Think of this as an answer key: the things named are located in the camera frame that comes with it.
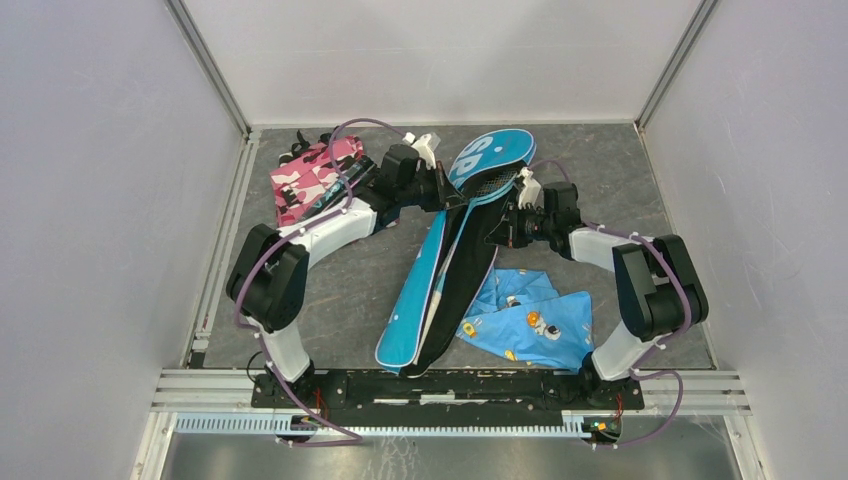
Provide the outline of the black shuttlecock tube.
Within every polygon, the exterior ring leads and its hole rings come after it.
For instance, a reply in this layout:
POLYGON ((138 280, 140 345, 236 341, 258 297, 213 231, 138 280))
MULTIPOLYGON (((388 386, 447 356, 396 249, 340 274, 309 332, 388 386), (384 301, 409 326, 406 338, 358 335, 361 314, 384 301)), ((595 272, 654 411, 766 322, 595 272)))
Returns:
POLYGON ((353 163, 348 169, 342 171, 342 178, 336 180, 307 210, 307 213, 318 214, 334 205, 342 197, 346 196, 347 181, 350 187, 354 187, 364 176, 376 167, 376 164, 368 157, 362 157, 353 163))

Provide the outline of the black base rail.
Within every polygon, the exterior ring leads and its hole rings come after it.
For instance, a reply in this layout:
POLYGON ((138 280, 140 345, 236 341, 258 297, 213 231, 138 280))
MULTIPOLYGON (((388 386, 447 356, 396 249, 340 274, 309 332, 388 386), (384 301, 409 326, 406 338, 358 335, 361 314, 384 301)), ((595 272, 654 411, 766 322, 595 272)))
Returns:
POLYGON ((417 378, 329 369, 292 383, 265 370, 252 382, 251 407, 291 411, 276 436, 301 445, 356 445, 369 436, 563 433, 592 439, 645 405, 635 380, 551 369, 431 370, 417 378))

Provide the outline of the pink camouflage shorts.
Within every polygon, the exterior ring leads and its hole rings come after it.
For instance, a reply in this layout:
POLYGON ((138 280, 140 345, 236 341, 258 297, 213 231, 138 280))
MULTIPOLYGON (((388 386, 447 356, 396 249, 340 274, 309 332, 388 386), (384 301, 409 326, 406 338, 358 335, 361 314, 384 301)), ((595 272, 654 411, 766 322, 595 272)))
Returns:
POLYGON ((317 214, 307 213, 310 206, 338 179, 342 171, 365 157, 361 139, 354 135, 340 137, 327 151, 330 135, 325 133, 315 143, 302 133, 289 152, 279 157, 279 166, 270 172, 275 198, 276 219, 280 227, 290 226, 317 214))

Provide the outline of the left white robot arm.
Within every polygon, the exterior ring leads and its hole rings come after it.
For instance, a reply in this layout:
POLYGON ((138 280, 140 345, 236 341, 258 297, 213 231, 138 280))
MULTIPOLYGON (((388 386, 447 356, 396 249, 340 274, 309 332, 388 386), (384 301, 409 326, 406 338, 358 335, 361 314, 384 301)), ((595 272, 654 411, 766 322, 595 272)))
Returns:
POLYGON ((411 147, 394 145, 381 165, 355 181, 351 198, 295 225, 274 229, 258 224, 249 231, 226 293, 235 303, 237 326, 259 340, 267 367, 278 378, 275 392, 281 400, 297 408, 314 394, 307 375, 314 364, 296 322, 309 270, 340 248, 385 229, 405 207, 439 212, 465 202, 440 161, 428 163, 411 147))

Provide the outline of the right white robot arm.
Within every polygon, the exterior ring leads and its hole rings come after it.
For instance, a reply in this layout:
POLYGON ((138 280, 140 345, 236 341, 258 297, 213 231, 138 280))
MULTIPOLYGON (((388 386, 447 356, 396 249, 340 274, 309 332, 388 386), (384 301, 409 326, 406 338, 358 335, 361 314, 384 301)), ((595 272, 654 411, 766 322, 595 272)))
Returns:
POLYGON ((580 400, 602 408, 617 396, 616 381, 645 379, 643 363, 703 322, 709 303, 681 237, 645 237, 585 221, 577 201, 572 183, 517 180, 488 240, 513 249, 545 242, 565 260, 614 275, 619 324, 585 357, 577 382, 580 400))

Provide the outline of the blue sport racket bag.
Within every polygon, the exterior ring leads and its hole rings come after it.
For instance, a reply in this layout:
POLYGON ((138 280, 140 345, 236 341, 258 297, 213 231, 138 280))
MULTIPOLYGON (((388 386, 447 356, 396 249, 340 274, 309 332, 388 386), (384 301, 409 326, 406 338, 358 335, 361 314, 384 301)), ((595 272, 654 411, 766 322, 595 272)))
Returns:
POLYGON ((494 173, 527 167, 535 152, 529 131, 505 128, 477 137, 457 155, 447 176, 464 205, 434 217, 378 341, 375 359, 383 369, 415 378, 447 351, 493 266, 498 248, 485 239, 500 222, 514 185, 498 197, 475 199, 474 192, 494 173), (424 334, 434 291, 442 298, 424 334))

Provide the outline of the blue astronaut print cloth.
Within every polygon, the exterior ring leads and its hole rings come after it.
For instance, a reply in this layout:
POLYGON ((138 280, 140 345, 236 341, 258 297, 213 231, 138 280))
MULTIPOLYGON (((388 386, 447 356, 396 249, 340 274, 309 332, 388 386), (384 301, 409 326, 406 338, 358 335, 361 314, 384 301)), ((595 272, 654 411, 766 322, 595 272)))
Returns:
POLYGON ((592 300, 561 294, 544 271, 493 269, 455 336, 513 362, 569 371, 594 351, 592 300))

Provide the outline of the blue badminton racket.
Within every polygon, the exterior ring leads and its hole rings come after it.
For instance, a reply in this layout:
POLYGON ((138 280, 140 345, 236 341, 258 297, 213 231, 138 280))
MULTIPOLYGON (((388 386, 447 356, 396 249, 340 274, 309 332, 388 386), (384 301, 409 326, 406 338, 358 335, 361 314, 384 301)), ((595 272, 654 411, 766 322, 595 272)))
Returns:
POLYGON ((431 295, 430 302, 428 304, 428 308, 427 308, 427 311, 426 311, 424 328, 422 330, 422 332, 424 334, 426 334, 429 331, 429 329, 431 328, 431 325, 432 325, 432 322, 433 322, 434 317, 436 315, 438 306, 441 302, 441 298, 442 298, 442 293, 440 291, 434 291, 431 295))
POLYGON ((504 191, 509 191, 512 188, 519 173, 520 170, 515 168, 494 173, 475 190, 473 197, 475 199, 488 198, 492 195, 498 197, 504 191))

